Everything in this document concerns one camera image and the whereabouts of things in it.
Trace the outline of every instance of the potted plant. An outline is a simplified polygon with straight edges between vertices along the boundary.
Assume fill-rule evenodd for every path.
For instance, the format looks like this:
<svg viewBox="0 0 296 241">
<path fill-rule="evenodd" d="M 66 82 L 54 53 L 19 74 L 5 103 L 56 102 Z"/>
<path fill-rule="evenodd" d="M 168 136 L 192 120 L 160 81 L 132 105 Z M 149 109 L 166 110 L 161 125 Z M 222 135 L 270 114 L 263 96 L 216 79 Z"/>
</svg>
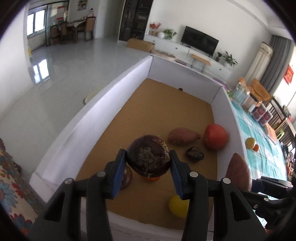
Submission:
<svg viewBox="0 0 296 241">
<path fill-rule="evenodd" d="M 232 57 L 232 54 L 229 55 L 227 53 L 227 51 L 225 51 L 225 52 L 226 52 L 226 54 L 223 55 L 223 58 L 225 58 L 224 66 L 227 68 L 236 66 L 237 65 L 236 59 Z"/>
<path fill-rule="evenodd" d="M 166 29 L 166 30 L 164 30 L 163 32 L 167 35 L 167 36 L 166 36 L 166 39 L 168 39 L 168 40 L 172 40 L 172 38 L 173 38 L 175 35 L 177 35 L 177 33 L 174 32 L 173 29 Z"/>
<path fill-rule="evenodd" d="M 222 57 L 222 54 L 220 52 L 217 52 L 217 57 L 216 57 L 215 61 L 219 62 L 221 57 Z"/>
<path fill-rule="evenodd" d="M 155 22 L 151 23 L 150 24 L 150 28 L 151 28 L 150 35 L 156 36 L 157 30 L 160 26 L 161 26 L 161 23 L 158 23 L 158 24 L 155 24 Z"/>
</svg>

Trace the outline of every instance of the metal screw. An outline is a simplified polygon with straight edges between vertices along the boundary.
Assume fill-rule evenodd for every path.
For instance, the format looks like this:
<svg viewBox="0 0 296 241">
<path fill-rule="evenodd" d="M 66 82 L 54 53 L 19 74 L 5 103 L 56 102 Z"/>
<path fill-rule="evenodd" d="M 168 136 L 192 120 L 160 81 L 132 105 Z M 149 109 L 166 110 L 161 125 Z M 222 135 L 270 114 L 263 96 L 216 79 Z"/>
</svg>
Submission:
<svg viewBox="0 0 296 241">
<path fill-rule="evenodd" d="M 191 172 L 191 173 L 189 173 L 189 175 L 191 177 L 198 177 L 198 173 L 197 172 Z"/>
<path fill-rule="evenodd" d="M 225 184 L 229 184 L 231 181 L 230 181 L 230 179 L 229 178 L 223 178 L 223 182 L 225 183 Z"/>
<path fill-rule="evenodd" d="M 106 175 L 106 173 L 104 171 L 99 171 L 97 174 L 96 174 L 98 177 L 103 177 Z"/>
<path fill-rule="evenodd" d="M 73 182 L 73 179 L 72 178 L 66 178 L 65 181 L 64 181 L 66 184 L 70 184 Z"/>
</svg>

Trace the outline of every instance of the television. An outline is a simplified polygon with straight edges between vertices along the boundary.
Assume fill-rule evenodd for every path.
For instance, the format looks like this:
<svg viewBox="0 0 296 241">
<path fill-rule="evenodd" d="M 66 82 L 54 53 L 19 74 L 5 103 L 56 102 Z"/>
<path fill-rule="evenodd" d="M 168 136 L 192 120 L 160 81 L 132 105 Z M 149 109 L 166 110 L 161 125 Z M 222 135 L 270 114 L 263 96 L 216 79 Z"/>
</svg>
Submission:
<svg viewBox="0 0 296 241">
<path fill-rule="evenodd" d="M 197 48 L 210 56 L 213 56 L 219 40 L 186 26 L 181 43 Z"/>
</svg>

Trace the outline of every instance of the lemon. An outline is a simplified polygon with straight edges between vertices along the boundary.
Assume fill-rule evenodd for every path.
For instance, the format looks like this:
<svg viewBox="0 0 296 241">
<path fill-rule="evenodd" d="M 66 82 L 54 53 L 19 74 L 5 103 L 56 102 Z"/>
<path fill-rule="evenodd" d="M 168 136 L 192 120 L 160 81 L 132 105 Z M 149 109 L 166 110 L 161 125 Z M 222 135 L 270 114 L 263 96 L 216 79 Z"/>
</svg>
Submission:
<svg viewBox="0 0 296 241">
<path fill-rule="evenodd" d="M 186 218 L 189 207 L 189 200 L 181 200 L 178 195 L 171 198 L 168 208 L 178 218 Z"/>
<path fill-rule="evenodd" d="M 249 137 L 246 139 L 245 144 L 247 149 L 253 149 L 255 147 L 256 141 L 253 137 Z"/>
</svg>

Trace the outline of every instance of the floral fabric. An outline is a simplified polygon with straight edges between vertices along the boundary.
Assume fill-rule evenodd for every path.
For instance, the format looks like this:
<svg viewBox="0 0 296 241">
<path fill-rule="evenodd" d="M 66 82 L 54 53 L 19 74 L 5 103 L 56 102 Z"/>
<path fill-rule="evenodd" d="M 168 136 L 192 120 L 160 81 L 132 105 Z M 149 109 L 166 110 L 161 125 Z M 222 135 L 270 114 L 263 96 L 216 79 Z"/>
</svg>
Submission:
<svg viewBox="0 0 296 241">
<path fill-rule="evenodd" d="M 26 188 L 12 157 L 0 139 L 0 204 L 23 234 L 27 234 L 41 207 Z"/>
</svg>

